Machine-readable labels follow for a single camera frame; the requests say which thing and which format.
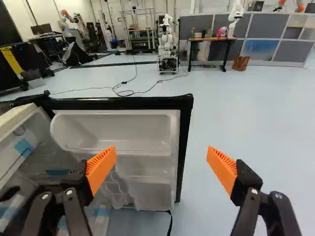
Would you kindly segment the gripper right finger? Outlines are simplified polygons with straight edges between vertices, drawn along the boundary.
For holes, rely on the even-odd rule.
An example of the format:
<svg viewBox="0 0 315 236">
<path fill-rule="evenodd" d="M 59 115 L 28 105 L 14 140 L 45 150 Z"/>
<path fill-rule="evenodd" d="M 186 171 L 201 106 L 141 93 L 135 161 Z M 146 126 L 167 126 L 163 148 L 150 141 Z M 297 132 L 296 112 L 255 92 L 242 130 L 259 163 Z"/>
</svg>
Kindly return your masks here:
<svg viewBox="0 0 315 236">
<path fill-rule="evenodd" d="M 290 199 L 278 191 L 263 193 L 263 180 L 243 160 L 233 160 L 214 147 L 208 147 L 207 162 L 231 201 L 239 207 L 231 235 L 252 236 L 259 216 L 269 236 L 302 234 Z"/>
</svg>

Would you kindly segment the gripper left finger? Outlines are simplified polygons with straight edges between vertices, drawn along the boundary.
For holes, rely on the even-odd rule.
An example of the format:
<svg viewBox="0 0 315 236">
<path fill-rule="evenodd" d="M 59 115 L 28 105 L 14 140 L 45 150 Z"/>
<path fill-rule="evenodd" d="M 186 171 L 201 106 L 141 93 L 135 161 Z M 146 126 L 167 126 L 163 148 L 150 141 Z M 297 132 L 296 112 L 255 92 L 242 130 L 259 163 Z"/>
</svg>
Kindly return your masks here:
<svg viewBox="0 0 315 236">
<path fill-rule="evenodd" d="M 94 199 L 117 161 L 114 146 L 83 159 L 63 176 L 33 177 L 37 185 L 1 230 L 2 236 L 55 236 L 65 217 L 71 236 L 91 236 L 84 208 Z"/>
</svg>

